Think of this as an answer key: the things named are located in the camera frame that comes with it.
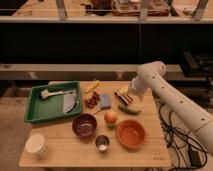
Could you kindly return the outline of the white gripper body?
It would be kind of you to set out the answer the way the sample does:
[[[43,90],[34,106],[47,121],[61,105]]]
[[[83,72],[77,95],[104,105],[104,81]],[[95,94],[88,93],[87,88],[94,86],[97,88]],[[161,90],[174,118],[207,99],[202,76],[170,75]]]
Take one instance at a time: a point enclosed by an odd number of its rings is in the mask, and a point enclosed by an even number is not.
[[[140,101],[143,100],[146,89],[147,85],[139,77],[133,78],[128,86],[128,91],[137,96]]]

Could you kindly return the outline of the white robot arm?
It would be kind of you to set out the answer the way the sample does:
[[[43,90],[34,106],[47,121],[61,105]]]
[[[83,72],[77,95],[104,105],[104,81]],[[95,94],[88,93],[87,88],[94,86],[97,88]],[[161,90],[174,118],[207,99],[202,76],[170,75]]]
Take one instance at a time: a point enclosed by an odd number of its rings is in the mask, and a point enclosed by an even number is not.
[[[129,84],[128,91],[142,96],[151,88],[194,133],[209,154],[213,156],[213,115],[171,86],[163,76],[166,66],[161,61],[142,64]]]

